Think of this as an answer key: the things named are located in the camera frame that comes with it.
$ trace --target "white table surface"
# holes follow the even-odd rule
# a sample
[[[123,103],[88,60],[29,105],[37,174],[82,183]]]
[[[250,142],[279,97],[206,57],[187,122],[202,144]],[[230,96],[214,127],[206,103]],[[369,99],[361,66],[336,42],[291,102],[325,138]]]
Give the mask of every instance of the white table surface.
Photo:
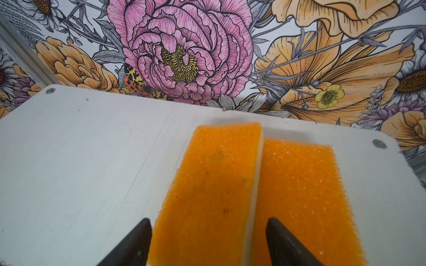
[[[391,137],[50,87],[0,120],[0,261],[10,266],[96,265],[142,218],[155,221],[196,126],[248,121],[334,146],[370,265],[426,264],[426,193]]]

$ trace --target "orange flower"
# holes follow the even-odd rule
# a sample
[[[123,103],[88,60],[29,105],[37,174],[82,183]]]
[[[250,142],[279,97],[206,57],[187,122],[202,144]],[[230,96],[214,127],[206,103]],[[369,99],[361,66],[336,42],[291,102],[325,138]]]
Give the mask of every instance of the orange flower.
[[[385,120],[380,130],[395,138],[402,151],[426,145],[426,118],[421,111],[398,112]]]
[[[330,35],[341,32],[358,37],[374,24],[393,18],[399,8],[394,0],[275,0],[272,13],[281,22],[294,16],[300,27],[320,20]]]
[[[390,34],[391,32],[382,33],[374,40],[383,42]],[[305,34],[303,40],[300,39],[300,35],[276,39],[264,56],[267,61],[257,59],[255,69],[257,71],[265,69],[273,60],[274,65],[290,61],[292,43],[297,47],[302,41],[304,47],[313,35],[314,32],[311,31]],[[329,36],[327,31],[322,29],[307,45],[305,51],[318,51],[339,43],[342,37],[342,34]],[[306,73],[289,80],[275,79],[276,82],[293,89],[284,91],[284,96],[272,103],[269,109],[287,110],[291,113],[291,118],[321,123],[335,124],[340,118],[341,125],[350,126],[359,120],[370,94],[379,85],[385,90],[382,104],[389,101],[398,87],[399,81],[394,75],[400,70],[403,61],[410,60],[414,55],[413,45],[400,53],[401,46],[397,45],[373,55],[371,53],[377,48],[374,46],[355,44],[343,54],[340,54],[340,47],[336,46],[274,68],[271,74],[279,76]]]
[[[58,80],[66,86],[97,89],[106,92],[122,93],[113,73],[95,62],[83,50],[67,40],[48,37],[35,45],[38,57],[49,67]]]

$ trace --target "screw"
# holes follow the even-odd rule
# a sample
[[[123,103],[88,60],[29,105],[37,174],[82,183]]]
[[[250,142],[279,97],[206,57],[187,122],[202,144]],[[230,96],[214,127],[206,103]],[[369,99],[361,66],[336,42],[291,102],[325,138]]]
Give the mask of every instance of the screw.
[[[387,145],[381,140],[373,140],[373,144],[374,144],[374,146],[376,146],[379,149],[386,149],[387,148]]]
[[[46,94],[51,94],[54,91],[55,91],[55,88],[48,88],[46,91]]]

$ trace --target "floral wallpaper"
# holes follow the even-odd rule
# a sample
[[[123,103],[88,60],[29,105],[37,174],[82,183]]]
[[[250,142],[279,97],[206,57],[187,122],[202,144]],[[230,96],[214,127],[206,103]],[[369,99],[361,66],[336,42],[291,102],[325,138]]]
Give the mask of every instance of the floral wallpaper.
[[[425,10],[425,0],[0,0],[64,85],[382,131],[407,159],[426,152]],[[19,79],[20,91],[34,85]]]
[[[0,119],[39,91],[40,86],[0,48]]]

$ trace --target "orange scouring pad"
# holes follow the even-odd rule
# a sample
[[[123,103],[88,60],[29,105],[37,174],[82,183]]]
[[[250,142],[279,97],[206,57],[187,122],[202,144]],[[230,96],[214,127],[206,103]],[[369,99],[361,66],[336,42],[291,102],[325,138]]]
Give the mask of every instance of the orange scouring pad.
[[[198,126],[153,227],[152,266],[249,265],[259,123]]]
[[[324,266],[366,265],[333,149],[265,138],[252,265],[270,266],[265,229],[276,217]]]

